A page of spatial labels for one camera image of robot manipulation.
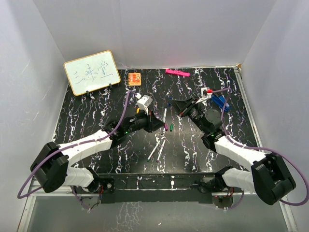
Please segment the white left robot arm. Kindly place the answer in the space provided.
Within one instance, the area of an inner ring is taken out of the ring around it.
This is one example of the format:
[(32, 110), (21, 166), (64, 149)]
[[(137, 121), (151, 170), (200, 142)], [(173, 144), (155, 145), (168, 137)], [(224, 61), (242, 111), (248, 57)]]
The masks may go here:
[(61, 186), (82, 187), (94, 193), (101, 187), (101, 178), (92, 168), (76, 168), (74, 164), (98, 152), (120, 145), (129, 133), (145, 130), (154, 132), (164, 127), (152, 111), (139, 111), (122, 122), (110, 121), (104, 128), (77, 141), (57, 145), (49, 142), (43, 146), (30, 167), (34, 177), (46, 193)]

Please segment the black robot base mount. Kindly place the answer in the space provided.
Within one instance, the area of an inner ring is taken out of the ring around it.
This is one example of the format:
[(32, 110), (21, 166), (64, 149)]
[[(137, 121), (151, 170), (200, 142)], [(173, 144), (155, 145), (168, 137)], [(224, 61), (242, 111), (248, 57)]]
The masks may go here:
[(99, 174), (87, 191), (75, 187), (79, 194), (94, 194), (100, 203), (122, 202), (198, 202), (226, 203), (241, 193), (240, 188), (224, 187), (213, 173), (182, 174)]

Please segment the white blue marker pen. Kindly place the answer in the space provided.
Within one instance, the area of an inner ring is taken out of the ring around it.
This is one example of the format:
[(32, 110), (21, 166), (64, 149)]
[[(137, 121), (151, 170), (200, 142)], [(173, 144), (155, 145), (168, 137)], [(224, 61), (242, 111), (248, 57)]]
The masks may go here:
[(164, 109), (163, 122), (166, 123), (167, 108)]

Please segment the white green marker pen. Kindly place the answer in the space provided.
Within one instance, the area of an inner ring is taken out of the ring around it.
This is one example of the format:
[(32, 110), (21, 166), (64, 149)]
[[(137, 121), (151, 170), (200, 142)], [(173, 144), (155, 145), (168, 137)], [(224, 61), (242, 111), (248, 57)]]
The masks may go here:
[(160, 141), (158, 141), (158, 142), (156, 143), (155, 147), (154, 147), (153, 150), (151, 151), (150, 155), (149, 155), (148, 158), (147, 158), (147, 162), (150, 161), (150, 159), (151, 159), (151, 157), (153, 156), (154, 152), (157, 150), (159, 144), (160, 144)]

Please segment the white magenta marker pen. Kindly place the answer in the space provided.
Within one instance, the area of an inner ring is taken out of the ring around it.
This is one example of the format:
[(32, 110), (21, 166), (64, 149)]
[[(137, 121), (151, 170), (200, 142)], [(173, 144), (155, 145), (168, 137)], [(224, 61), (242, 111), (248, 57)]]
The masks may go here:
[(160, 150), (159, 150), (159, 153), (158, 153), (158, 157), (157, 157), (157, 159), (156, 159), (156, 162), (159, 162), (159, 160), (160, 160), (160, 158), (161, 158), (161, 155), (162, 155), (162, 152), (163, 152), (163, 148), (164, 148), (164, 146), (165, 146), (165, 142), (166, 142), (166, 139), (164, 139), (164, 141), (163, 141), (163, 143), (162, 143), (162, 145), (161, 145), (161, 147), (160, 147)]

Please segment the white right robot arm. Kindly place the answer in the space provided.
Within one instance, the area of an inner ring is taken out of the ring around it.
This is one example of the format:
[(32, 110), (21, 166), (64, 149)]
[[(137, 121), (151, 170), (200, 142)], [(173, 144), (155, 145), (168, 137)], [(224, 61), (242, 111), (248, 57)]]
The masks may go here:
[(267, 154), (231, 142), (221, 129), (223, 122), (217, 110), (203, 112), (196, 98), (171, 100), (170, 104), (178, 116), (189, 117), (204, 133), (201, 139), (207, 149), (224, 155), (245, 168), (229, 168), (218, 172), (215, 186), (219, 191), (225, 192), (231, 187), (246, 189), (256, 193), (264, 203), (273, 205), (296, 188), (296, 183), (279, 154)]

